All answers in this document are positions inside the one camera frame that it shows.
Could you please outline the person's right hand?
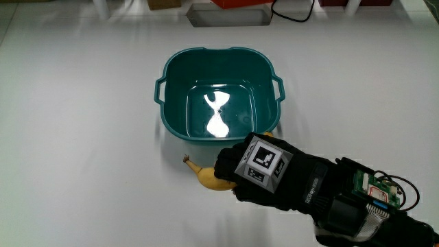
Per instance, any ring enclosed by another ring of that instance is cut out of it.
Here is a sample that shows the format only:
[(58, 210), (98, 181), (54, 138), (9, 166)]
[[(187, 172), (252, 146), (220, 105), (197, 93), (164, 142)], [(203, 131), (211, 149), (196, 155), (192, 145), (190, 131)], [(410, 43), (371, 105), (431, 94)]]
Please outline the person's right hand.
[[(274, 193), (235, 173), (253, 137), (259, 137), (293, 154)], [(251, 132), (243, 142), (220, 151), (214, 166), (214, 176), (236, 183), (233, 191), (239, 201), (318, 217), (329, 203), (329, 192), (323, 184), (329, 181), (335, 168), (336, 164), (331, 161), (306, 154), (284, 140)]]

